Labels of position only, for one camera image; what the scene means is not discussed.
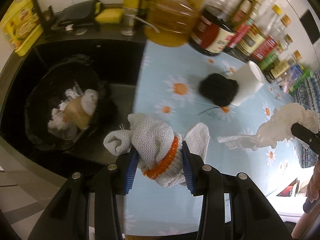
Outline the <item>person's hand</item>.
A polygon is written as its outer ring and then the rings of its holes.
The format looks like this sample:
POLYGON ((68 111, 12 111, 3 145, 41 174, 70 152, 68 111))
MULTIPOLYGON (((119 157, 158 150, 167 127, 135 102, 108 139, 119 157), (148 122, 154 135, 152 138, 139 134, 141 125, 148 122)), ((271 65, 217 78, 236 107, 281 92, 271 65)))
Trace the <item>person's hand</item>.
POLYGON ((316 166, 313 170, 313 175, 307 186, 307 198, 312 203, 319 198, 320 190, 320 162, 319 160, 316 163, 316 166))

